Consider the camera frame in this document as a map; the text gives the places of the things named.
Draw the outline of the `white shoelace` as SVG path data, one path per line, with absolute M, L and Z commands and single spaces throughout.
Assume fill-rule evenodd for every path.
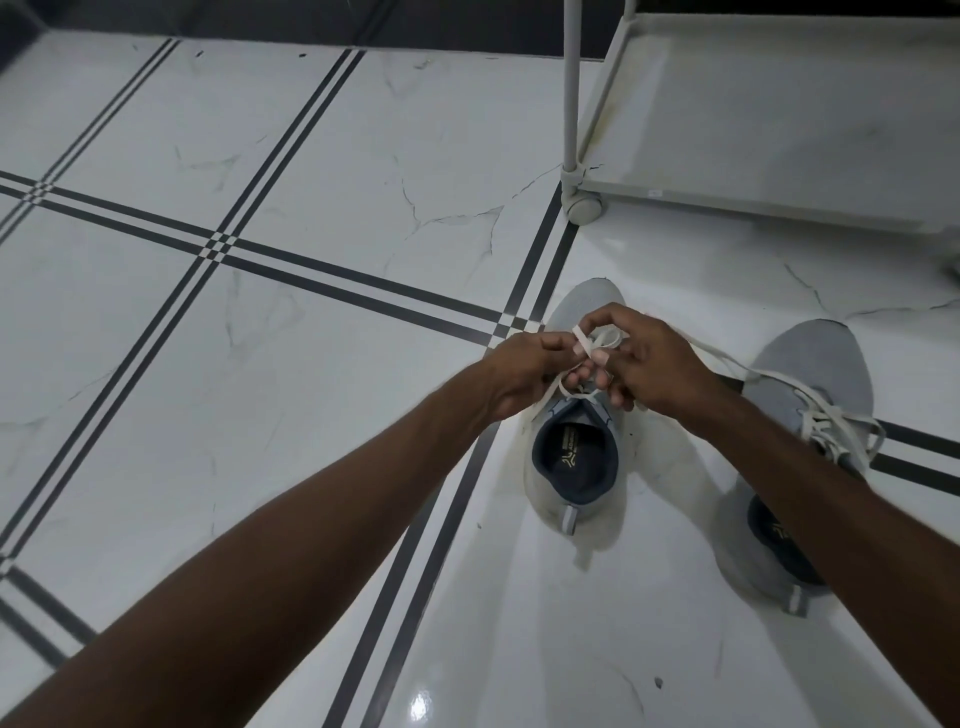
M 798 410 L 800 439 L 821 447 L 828 459 L 837 465 L 846 457 L 857 466 L 855 472 L 870 469 L 886 440 L 886 431 L 877 419 L 843 410 L 828 401 L 819 390 L 791 375 L 748 366 L 723 349 L 702 342 L 682 329 L 675 328 L 675 332 L 693 348 L 743 370 L 746 383 L 771 380 L 789 387 L 805 404 Z
M 576 337 L 588 359 L 593 359 L 593 353 L 599 349 L 616 349 L 624 341 L 624 331 L 614 324 L 600 326 L 590 334 L 585 334 L 580 325 L 575 324 L 571 333 Z M 569 403 L 599 405 L 600 390 L 594 384 L 578 385 L 576 390 L 570 391 L 565 387 L 568 370 L 561 371 L 549 384 L 539 402 L 532 408 L 532 418 L 537 418 L 544 411 L 552 413 L 556 406 Z

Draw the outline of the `person's right hand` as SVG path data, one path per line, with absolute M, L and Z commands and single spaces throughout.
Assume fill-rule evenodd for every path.
M 567 391 L 593 381 L 610 402 L 625 410 L 645 407 L 676 420 L 703 440 L 714 437 L 737 394 L 711 371 L 689 342 L 665 321 L 616 302 L 583 317 L 583 334 L 615 326 L 626 339 L 615 348 L 574 346 L 580 364 L 562 380 Z

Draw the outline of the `grey sneaker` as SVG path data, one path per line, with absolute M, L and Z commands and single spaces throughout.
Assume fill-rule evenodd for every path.
M 798 323 L 765 346 L 750 367 L 784 373 L 819 390 L 846 412 L 874 418 L 870 372 L 855 334 L 843 323 Z M 798 411 L 806 405 L 789 387 L 771 379 L 745 381 L 742 394 L 827 462 L 865 480 L 868 469 L 855 471 L 858 466 L 846 457 L 837 465 L 821 446 L 801 439 Z M 789 616 L 806 617 L 811 601 L 832 592 L 743 477 L 719 501 L 711 544 L 717 566 L 733 588 L 769 601 Z
M 570 374 L 555 375 L 530 408 L 524 492 L 546 528 L 576 548 L 585 568 L 622 528 L 625 412 L 597 386 L 595 373 L 567 386 Z

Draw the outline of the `person's right forearm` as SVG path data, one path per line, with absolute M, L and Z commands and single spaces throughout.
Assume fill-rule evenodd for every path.
M 735 467 L 943 728 L 960 728 L 960 545 L 711 373 L 686 393 L 683 425 Z

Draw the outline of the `person's left hand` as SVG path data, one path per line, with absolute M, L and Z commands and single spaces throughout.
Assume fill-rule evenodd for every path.
M 494 348 L 470 368 L 468 379 L 477 390 L 488 424 L 513 417 L 537 404 L 549 384 L 568 370 L 570 389 L 594 372 L 586 357 L 549 357 L 536 333 L 518 333 Z

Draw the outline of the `white wheeled metal rack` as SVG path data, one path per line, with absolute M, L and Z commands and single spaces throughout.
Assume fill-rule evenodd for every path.
M 560 203 L 605 197 L 900 234 L 960 230 L 960 17 L 624 7 L 580 109 L 563 0 Z

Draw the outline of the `person's left forearm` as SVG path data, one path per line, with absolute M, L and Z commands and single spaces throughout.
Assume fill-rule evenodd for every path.
M 0 728 L 243 728 L 495 418 L 492 355 L 212 541 Z

